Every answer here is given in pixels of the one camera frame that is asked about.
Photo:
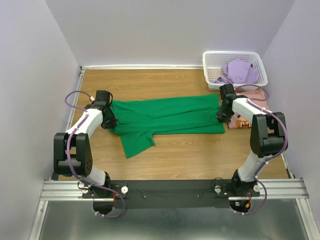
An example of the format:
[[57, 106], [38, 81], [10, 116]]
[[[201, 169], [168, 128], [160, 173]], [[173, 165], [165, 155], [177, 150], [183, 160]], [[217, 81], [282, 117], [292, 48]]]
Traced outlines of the green t shirt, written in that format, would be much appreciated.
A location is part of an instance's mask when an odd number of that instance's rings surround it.
[[117, 123], [110, 132], [120, 137], [126, 158], [155, 145], [154, 135], [223, 134], [216, 114], [216, 94], [137, 101], [114, 100], [111, 110]]

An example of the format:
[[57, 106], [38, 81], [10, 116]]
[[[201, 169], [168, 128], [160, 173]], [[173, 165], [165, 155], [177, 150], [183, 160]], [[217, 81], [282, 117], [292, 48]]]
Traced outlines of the purple t shirt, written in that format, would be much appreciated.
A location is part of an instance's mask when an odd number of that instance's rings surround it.
[[260, 78], [259, 71], [251, 62], [235, 59], [224, 65], [223, 76], [217, 78], [215, 84], [256, 84]]

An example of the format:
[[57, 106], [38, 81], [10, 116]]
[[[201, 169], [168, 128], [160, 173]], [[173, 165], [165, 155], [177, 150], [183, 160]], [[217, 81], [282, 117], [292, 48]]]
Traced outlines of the white plastic basket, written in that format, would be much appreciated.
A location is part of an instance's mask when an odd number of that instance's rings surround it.
[[233, 84], [243, 91], [252, 85], [265, 87], [268, 77], [260, 55], [250, 51], [206, 51], [202, 54], [203, 73], [208, 89], [218, 91]]

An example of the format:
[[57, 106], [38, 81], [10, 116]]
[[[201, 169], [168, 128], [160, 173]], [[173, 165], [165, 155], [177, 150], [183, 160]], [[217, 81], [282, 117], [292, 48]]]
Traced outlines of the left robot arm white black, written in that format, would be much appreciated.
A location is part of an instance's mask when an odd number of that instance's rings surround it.
[[[79, 107], [68, 102], [75, 93], [89, 97], [90, 104]], [[109, 91], [97, 90], [95, 96], [76, 90], [69, 93], [65, 103], [82, 111], [79, 120], [65, 132], [56, 133], [53, 138], [53, 170], [57, 175], [75, 177], [84, 184], [84, 189], [94, 191], [101, 198], [115, 197], [118, 194], [112, 189], [110, 176], [94, 166], [90, 138], [96, 128], [114, 129], [118, 119], [111, 106], [113, 95]]]

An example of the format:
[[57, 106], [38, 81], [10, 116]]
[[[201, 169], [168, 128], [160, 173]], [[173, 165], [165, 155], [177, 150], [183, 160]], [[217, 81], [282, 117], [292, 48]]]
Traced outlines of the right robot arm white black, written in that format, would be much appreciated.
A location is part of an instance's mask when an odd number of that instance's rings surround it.
[[270, 160], [288, 148], [286, 118], [282, 112], [272, 112], [255, 104], [243, 94], [236, 94], [231, 83], [219, 87], [221, 106], [216, 114], [220, 123], [229, 123], [239, 114], [251, 124], [250, 153], [237, 169], [230, 183], [231, 194], [244, 197], [258, 182], [258, 176]]

